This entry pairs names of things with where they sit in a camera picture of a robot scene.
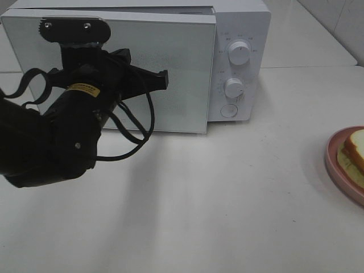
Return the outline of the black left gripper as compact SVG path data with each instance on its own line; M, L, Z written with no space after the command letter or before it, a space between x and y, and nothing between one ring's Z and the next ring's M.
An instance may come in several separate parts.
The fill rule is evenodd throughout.
M103 128L120 100L166 90L168 71L130 67L129 49L63 48L61 70L52 69L52 86L63 88L48 108L51 128Z

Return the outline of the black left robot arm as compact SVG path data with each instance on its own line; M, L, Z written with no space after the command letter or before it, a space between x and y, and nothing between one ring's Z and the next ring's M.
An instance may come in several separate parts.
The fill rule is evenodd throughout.
M108 120L138 151L146 129L125 100L168 86L168 72L131 65L128 49L63 48L62 69L32 68L13 94L1 94L1 175L15 187L76 179L96 162L133 155L99 156L97 143Z

